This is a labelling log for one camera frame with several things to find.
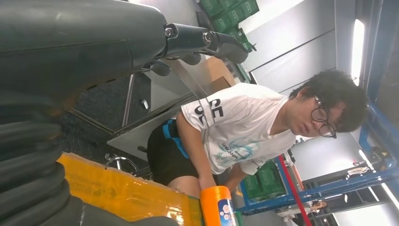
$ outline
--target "yellow plastic wrap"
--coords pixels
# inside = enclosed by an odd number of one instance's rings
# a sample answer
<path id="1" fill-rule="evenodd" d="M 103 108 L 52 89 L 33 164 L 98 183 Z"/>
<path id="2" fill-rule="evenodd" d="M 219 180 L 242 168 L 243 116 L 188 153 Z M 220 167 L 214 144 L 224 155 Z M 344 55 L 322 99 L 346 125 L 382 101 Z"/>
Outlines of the yellow plastic wrap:
<path id="1" fill-rule="evenodd" d="M 58 162 L 65 166 L 72 195 L 126 221 L 167 216 L 181 226 L 202 225 L 197 199 L 75 154 L 64 153 Z"/>

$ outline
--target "label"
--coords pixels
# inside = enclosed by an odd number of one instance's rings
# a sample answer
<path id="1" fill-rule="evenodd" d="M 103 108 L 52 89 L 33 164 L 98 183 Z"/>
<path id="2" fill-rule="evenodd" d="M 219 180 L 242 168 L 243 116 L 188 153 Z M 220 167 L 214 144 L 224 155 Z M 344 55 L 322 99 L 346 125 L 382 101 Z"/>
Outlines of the label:
<path id="1" fill-rule="evenodd" d="M 217 203 L 221 226 L 236 226 L 237 220 L 234 215 L 233 203 L 230 199 L 222 199 Z"/>

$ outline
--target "hand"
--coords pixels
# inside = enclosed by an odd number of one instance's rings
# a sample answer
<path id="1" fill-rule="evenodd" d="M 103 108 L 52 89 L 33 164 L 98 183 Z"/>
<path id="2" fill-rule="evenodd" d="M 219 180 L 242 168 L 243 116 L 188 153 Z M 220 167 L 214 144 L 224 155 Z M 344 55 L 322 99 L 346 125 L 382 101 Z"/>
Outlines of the hand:
<path id="1" fill-rule="evenodd" d="M 214 187 L 216 186 L 215 180 L 213 179 L 213 176 L 207 176 L 207 177 L 199 177 L 198 178 L 199 181 L 199 187 L 201 188 L 201 190 L 204 190 L 206 188 L 209 187 Z"/>

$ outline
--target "curly black hair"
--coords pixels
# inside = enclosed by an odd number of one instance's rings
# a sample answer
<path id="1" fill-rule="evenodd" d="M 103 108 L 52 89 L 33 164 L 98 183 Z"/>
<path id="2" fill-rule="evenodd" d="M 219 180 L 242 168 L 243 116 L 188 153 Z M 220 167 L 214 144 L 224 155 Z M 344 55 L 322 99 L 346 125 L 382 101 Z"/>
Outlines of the curly black hair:
<path id="1" fill-rule="evenodd" d="M 367 114 L 367 96 L 364 90 L 356 86 L 352 78 L 344 72 L 338 70 L 320 72 L 292 91 L 289 97 L 296 97 L 304 88 L 307 88 L 304 90 L 304 98 L 317 96 L 325 109 L 331 109 L 340 102 L 345 103 L 346 107 L 337 122 L 337 132 L 354 131 L 364 121 Z"/>

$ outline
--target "orange tape roll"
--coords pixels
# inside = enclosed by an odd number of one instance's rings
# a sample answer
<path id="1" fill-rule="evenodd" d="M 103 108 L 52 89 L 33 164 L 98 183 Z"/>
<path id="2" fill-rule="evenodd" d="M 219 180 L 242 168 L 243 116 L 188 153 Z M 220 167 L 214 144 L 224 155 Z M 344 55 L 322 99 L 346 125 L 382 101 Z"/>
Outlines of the orange tape roll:
<path id="1" fill-rule="evenodd" d="M 206 226 L 236 226 L 230 191 L 225 186 L 216 186 L 201 191 L 202 214 Z"/>

